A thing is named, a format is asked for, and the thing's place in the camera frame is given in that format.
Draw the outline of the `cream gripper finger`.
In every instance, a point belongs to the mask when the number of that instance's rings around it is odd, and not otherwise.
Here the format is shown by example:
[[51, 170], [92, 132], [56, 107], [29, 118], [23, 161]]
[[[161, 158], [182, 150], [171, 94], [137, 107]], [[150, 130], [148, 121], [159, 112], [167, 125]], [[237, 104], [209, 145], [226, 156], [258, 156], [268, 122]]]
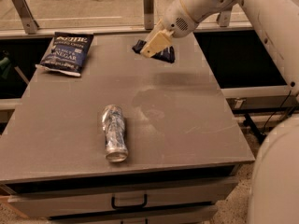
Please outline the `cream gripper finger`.
[[163, 20], [159, 20], [151, 32], [146, 37], [148, 44], [162, 44], [164, 41], [164, 24]]
[[146, 42], [146, 45], [141, 50], [140, 54], [147, 58], [150, 58], [153, 55], [155, 55], [156, 53], [161, 52], [164, 49], [170, 47], [172, 44], [172, 34], [173, 34], [173, 31], [168, 31], [168, 30], [164, 29], [163, 43], [162, 44], [148, 44]]

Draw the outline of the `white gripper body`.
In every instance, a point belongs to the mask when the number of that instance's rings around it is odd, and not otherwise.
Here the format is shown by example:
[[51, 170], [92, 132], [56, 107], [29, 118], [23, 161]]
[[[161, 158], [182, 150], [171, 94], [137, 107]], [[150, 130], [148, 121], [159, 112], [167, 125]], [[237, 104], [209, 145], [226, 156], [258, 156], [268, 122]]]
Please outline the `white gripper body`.
[[207, 17], [234, 4], [234, 0], [175, 0], [166, 9], [162, 24], [174, 38], [185, 37]]

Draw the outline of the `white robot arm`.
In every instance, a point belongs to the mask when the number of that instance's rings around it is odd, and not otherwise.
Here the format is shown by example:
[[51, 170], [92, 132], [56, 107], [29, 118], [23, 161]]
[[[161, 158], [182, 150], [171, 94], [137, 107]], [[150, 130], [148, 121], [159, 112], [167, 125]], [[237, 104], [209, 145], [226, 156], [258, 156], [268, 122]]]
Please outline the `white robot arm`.
[[[278, 71], [299, 93], [299, 6], [292, 0], [175, 0], [146, 38], [141, 54], [152, 57], [173, 38], [193, 32], [212, 14], [238, 4]], [[276, 126], [254, 163], [248, 224], [299, 224], [299, 115]]]

